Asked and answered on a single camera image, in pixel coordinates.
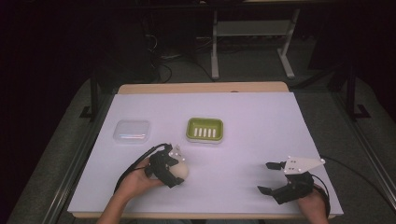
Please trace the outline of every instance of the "forearm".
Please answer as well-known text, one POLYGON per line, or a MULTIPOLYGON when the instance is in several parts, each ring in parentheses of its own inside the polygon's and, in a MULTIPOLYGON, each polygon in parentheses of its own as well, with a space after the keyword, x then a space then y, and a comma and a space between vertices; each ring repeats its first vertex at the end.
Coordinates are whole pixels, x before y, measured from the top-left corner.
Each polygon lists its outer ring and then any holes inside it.
POLYGON ((105 211, 100 216, 97 223, 98 224, 119 223, 122 212, 123 212, 126 204, 128 203, 128 201, 129 200, 126 199, 125 197, 113 195, 111 197, 110 201, 108 202, 105 211))

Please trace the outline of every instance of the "human hand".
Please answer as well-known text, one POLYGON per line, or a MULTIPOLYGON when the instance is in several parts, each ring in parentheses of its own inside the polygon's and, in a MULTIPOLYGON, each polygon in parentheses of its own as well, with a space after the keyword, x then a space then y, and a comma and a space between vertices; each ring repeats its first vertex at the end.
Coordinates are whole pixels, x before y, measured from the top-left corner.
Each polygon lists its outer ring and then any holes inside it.
POLYGON ((311 224, 328 224, 326 204, 323 196, 314 189, 307 196, 297 200, 301 213, 311 224))
POLYGON ((119 188, 114 193, 115 197, 121 197, 124 200, 131 200, 133 197, 140 195, 156 186, 163 185, 159 179, 150 179, 146 176, 143 167, 149 165, 149 158, 144 159, 137 164, 137 170, 129 173, 120 183, 119 188))

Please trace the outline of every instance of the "floor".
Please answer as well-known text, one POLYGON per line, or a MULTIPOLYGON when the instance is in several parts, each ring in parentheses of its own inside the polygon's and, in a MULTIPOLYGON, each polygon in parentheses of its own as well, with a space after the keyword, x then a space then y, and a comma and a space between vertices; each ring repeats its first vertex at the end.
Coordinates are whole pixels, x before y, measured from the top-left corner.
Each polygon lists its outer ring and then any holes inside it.
MULTIPOLYGON (((291 43, 288 57, 296 75, 294 80, 285 77, 276 53, 276 48, 280 46, 279 40, 264 39, 258 48, 241 45, 235 50, 220 52, 218 81, 284 81, 288 86, 293 86, 319 72, 307 69, 315 40, 293 40, 291 43)), ((208 51, 199 53, 195 63, 184 58, 164 63, 166 67, 160 66, 161 80, 170 78, 170 83, 211 82, 208 76, 209 55, 208 51)), ((370 149, 374 151, 389 179, 396 181, 396 164, 393 162, 396 158, 396 124, 377 102, 371 88, 359 79, 356 103, 364 105, 371 117, 351 121, 344 109, 345 90, 329 92, 326 85, 330 78, 327 76, 304 89, 292 90, 318 152, 329 158, 325 167, 344 210, 342 216, 331 219, 330 223, 394 223, 396 213, 381 196, 385 194, 384 184, 378 181, 368 154, 370 149)), ((91 104, 89 80, 81 86, 8 223, 95 222, 95 219, 75 218, 66 210, 78 182, 78 174, 89 156, 94 140, 92 136, 100 130, 111 97, 100 94, 101 106, 96 121, 81 118, 83 108, 91 104)), ((265 220, 265 223, 306 221, 265 220)))

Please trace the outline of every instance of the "dark background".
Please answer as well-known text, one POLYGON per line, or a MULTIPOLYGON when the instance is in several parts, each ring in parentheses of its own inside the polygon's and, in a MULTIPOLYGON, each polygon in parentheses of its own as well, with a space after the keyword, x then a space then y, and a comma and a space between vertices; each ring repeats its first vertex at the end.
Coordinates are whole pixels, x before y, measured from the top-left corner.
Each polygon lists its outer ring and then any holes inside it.
MULTIPOLYGON (((125 35, 144 46, 140 23, 135 21, 145 13, 128 16, 124 10, 91 7, 92 2, 3 1, 0 5, 1 223, 6 222, 76 91, 93 71, 108 91, 121 83, 147 83, 155 78, 145 48, 124 46, 139 55, 129 65, 122 60, 132 56, 119 51, 125 35)), ((346 2, 332 9, 305 8, 294 37, 318 39, 312 68, 325 69, 347 57, 396 120, 395 8, 390 3, 346 2)), ((169 21, 158 20, 162 23, 154 24, 154 32, 164 43, 179 44, 176 48, 193 54, 191 39, 211 32, 209 14, 189 17, 186 12, 164 12, 157 17, 169 21), (175 27, 184 27, 186 38, 181 42, 171 41, 180 35, 170 32, 175 27)))

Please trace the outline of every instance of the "metal frame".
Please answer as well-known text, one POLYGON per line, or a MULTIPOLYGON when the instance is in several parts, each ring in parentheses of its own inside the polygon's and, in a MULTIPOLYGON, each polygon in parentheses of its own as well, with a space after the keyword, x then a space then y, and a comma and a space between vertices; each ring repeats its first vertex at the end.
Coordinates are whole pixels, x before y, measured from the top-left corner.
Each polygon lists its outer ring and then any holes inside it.
POLYGON ((285 43, 281 49, 277 50, 279 59, 282 62, 286 76, 289 79, 294 79, 295 75, 291 69, 287 52, 290 41, 294 33, 294 28, 297 23, 300 9, 294 9, 291 20, 286 21, 218 21, 218 12, 214 10, 213 14, 213 36, 212 36, 212 78, 219 79, 219 61, 218 61, 218 36, 232 36, 232 35, 284 35, 286 37, 285 43))

